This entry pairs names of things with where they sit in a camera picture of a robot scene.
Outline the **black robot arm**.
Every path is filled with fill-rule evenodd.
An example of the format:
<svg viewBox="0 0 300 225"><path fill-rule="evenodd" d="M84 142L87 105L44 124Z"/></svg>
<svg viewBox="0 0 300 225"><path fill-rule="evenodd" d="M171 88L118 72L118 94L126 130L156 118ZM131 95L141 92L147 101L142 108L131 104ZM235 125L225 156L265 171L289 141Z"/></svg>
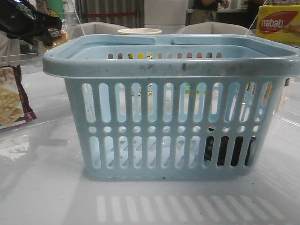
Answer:
<svg viewBox="0 0 300 225"><path fill-rule="evenodd" d="M46 46L53 44L50 28L60 30L58 17L38 12L27 0L2 0L0 2L0 30L9 39L23 40L34 45L37 40Z"/></svg>

